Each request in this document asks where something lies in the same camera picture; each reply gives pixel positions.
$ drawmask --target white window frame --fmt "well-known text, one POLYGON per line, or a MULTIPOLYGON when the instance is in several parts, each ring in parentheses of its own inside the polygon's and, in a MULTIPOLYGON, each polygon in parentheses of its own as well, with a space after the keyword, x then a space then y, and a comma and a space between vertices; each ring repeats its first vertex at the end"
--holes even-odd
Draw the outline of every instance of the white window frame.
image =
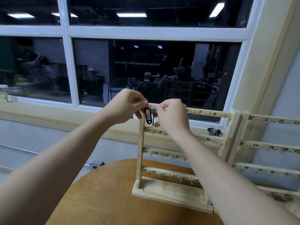
MULTIPOLYGON (((201 42, 242 42, 223 111, 233 106, 245 63, 251 48, 265 0, 253 0, 246 28, 198 28, 198 27, 120 27, 120 26, 71 26, 67 0, 58 0, 60 26, 0 25, 0 36, 60 37, 63 39, 72 103, 54 102, 19 96, 9 96, 11 101, 34 103, 61 108, 98 112, 102 108, 80 105, 72 38, 176 40, 201 42)), ((196 128, 223 129, 227 119, 220 123, 190 120, 196 128)))

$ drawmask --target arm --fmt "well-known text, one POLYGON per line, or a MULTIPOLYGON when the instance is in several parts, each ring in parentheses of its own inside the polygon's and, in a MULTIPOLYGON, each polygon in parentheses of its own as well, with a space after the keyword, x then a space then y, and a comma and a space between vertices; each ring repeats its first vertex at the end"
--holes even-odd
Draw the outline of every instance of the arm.
POLYGON ((45 224, 111 126, 126 122, 148 102, 137 91, 122 90, 90 120, 37 155, 0 183, 0 224, 45 224))
POLYGON ((186 106, 180 100, 166 100, 156 109, 159 122, 155 126, 161 125, 186 154, 225 225, 299 224, 296 216, 197 140, 189 129, 186 106))

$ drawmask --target chair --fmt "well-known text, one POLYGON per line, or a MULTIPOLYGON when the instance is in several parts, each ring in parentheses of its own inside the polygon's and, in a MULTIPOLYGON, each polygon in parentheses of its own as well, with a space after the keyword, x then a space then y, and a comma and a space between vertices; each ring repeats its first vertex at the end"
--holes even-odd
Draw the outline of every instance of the chair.
POLYGON ((126 80, 124 78, 118 78, 113 83, 108 83, 107 101, 109 102, 110 96, 113 99, 112 93, 116 93, 116 92, 118 93, 118 92, 121 91, 121 90, 118 90, 118 89, 113 90, 112 88, 122 88, 122 89, 124 89, 124 88, 126 88, 126 86, 127 86, 127 83, 126 83, 126 80))
POLYGON ((127 82, 128 82, 128 85, 130 86, 130 89, 131 89, 131 90, 132 90, 133 88, 134 88, 134 90, 137 90, 137 87, 139 86, 138 83, 135 83, 135 82, 133 81, 133 79, 131 79, 131 78, 128 78, 128 79, 127 79, 127 82))
POLYGON ((137 83, 137 84, 140 83, 140 81, 139 81, 137 78, 135 78, 135 77, 133 77, 132 80, 133 80, 135 83, 137 83))

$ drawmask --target forearm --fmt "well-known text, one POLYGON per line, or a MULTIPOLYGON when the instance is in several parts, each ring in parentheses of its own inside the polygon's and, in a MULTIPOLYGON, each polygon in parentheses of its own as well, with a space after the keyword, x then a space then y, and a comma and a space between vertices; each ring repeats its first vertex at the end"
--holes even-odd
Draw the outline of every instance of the forearm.
POLYGON ((228 166, 191 132, 180 133, 174 140, 226 225, 299 224, 298 218, 228 166))
POLYGON ((97 113, 9 175, 0 185, 0 224, 45 224, 109 127, 97 113))

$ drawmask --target hand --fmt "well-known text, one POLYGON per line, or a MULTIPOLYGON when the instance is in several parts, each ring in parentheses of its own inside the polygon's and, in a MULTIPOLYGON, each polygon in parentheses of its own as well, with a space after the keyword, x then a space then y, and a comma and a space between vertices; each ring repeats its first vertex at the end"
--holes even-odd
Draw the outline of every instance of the hand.
POLYGON ((177 137, 183 131, 190 132, 186 108, 180 99, 169 99, 156 105, 158 122, 155 127, 161 126, 171 138, 177 137))
POLYGON ((149 103, 145 97, 138 91, 127 88, 119 92, 101 111, 105 113, 111 125, 120 124, 133 118, 133 114, 138 119, 142 118, 140 110, 148 107, 149 103))

